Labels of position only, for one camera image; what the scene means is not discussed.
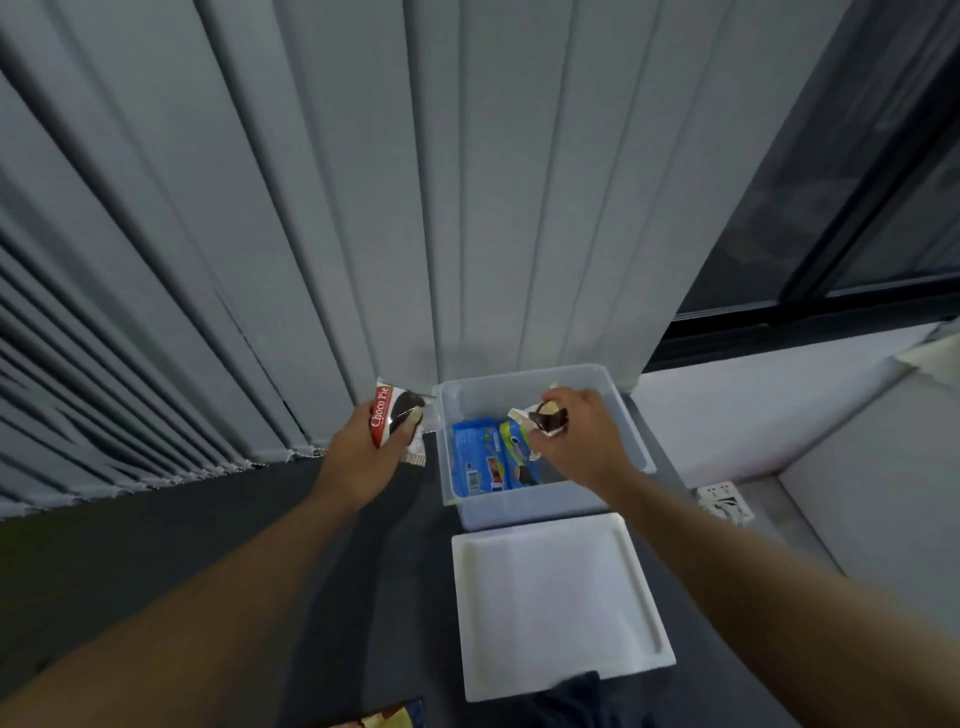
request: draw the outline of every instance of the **clear plastic storage bin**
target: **clear plastic storage bin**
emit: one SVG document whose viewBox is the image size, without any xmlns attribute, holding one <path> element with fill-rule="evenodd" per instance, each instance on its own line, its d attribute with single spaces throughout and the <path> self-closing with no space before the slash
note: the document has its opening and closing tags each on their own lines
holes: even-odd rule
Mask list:
<svg viewBox="0 0 960 728">
<path fill-rule="evenodd" d="M 657 471 L 623 399 L 613 386 L 610 373 L 599 364 L 445 381 L 433 388 L 437 397 L 434 407 L 440 483 L 444 504 L 457 507 L 467 531 L 607 510 L 599 497 L 571 480 L 471 497 L 458 497 L 453 493 L 451 428 L 464 420 L 506 417 L 511 407 L 525 407 L 540 401 L 540 396 L 554 384 L 599 392 L 620 430 L 620 440 L 631 462 L 645 473 Z"/>
</svg>

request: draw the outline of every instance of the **black window frame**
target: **black window frame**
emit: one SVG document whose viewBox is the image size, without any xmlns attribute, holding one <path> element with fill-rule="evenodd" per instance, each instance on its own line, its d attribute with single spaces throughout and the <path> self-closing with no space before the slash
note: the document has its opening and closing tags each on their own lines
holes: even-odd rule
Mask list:
<svg viewBox="0 0 960 728">
<path fill-rule="evenodd" d="M 829 296 L 885 223 L 960 143 L 960 49 L 941 68 L 773 305 L 678 316 L 644 371 L 701 364 L 960 316 L 960 277 Z"/>
</svg>

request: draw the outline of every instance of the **blue snack package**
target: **blue snack package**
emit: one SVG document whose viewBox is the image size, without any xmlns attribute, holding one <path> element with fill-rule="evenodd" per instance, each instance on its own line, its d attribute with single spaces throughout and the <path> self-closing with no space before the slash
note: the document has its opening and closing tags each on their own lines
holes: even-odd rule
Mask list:
<svg viewBox="0 0 960 728">
<path fill-rule="evenodd" d="M 510 488 L 524 488 L 543 482 L 540 461 L 530 458 L 527 433 L 518 423 L 507 420 L 500 425 L 500 438 L 507 451 L 507 481 Z"/>
<path fill-rule="evenodd" d="M 494 418 L 453 426 L 453 492 L 459 497 L 505 490 L 507 468 L 499 425 Z"/>
</svg>

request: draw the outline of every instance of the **wall outlet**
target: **wall outlet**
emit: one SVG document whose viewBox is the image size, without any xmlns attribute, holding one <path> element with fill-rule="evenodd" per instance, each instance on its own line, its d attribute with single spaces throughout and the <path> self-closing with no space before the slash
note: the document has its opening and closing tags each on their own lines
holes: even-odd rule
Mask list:
<svg viewBox="0 0 960 728">
<path fill-rule="evenodd" d="M 747 501 L 729 480 L 697 488 L 697 498 L 705 511 L 735 525 L 743 525 L 756 518 Z"/>
</svg>

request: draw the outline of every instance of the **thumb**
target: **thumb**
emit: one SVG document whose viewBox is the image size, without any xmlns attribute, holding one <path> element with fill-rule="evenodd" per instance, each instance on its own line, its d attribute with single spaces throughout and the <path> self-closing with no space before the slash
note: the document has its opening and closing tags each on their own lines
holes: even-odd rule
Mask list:
<svg viewBox="0 0 960 728">
<path fill-rule="evenodd" d="M 387 444 L 381 448 L 381 451 L 386 450 L 394 459 L 399 460 L 403 454 L 403 449 L 410 445 L 410 441 L 413 440 L 414 430 L 417 429 L 417 425 L 420 424 L 420 420 L 422 419 L 422 407 L 414 407 L 410 410 L 410 414 L 407 415 L 407 419 L 403 421 L 403 425 L 398 427 L 396 432 L 390 436 L 390 439 L 387 440 Z"/>
<path fill-rule="evenodd" d="M 539 452 L 549 460 L 557 444 L 547 437 L 542 430 L 532 429 L 527 433 L 527 442 L 533 452 Z"/>
</svg>

